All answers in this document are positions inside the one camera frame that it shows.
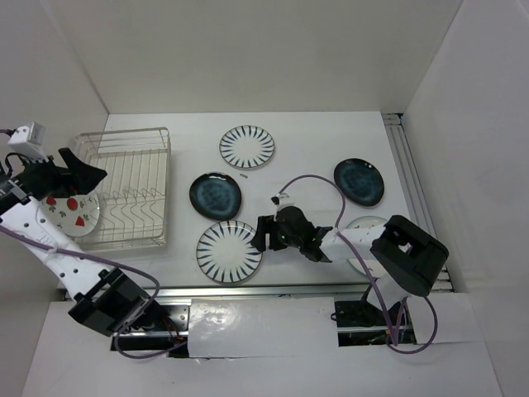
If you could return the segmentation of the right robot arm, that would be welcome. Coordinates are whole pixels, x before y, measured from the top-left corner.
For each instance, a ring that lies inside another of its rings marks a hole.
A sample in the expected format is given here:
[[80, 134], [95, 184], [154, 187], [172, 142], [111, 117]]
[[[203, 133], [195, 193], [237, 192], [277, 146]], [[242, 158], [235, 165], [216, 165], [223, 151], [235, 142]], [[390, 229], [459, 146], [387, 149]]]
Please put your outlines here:
[[401, 215], [382, 225], [341, 230], [313, 225], [294, 206], [259, 217], [251, 245], [259, 252], [292, 247], [313, 262], [356, 259], [371, 283], [360, 306], [370, 324], [381, 323], [408, 297], [426, 298], [449, 257], [445, 245]]

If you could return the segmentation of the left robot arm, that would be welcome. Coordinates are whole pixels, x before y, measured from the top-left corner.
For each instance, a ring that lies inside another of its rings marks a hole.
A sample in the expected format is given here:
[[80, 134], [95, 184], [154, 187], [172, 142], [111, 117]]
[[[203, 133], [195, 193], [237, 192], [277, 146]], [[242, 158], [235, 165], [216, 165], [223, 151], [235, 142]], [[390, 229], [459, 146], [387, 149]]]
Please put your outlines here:
[[23, 169], [1, 168], [1, 231], [18, 240], [60, 280], [74, 299], [69, 316], [110, 337], [129, 328], [157, 328], [167, 311], [128, 276], [130, 266], [88, 254], [73, 242], [41, 207], [43, 199], [89, 194], [107, 176], [83, 163], [68, 148], [59, 150], [64, 166], [52, 157], [20, 154]]

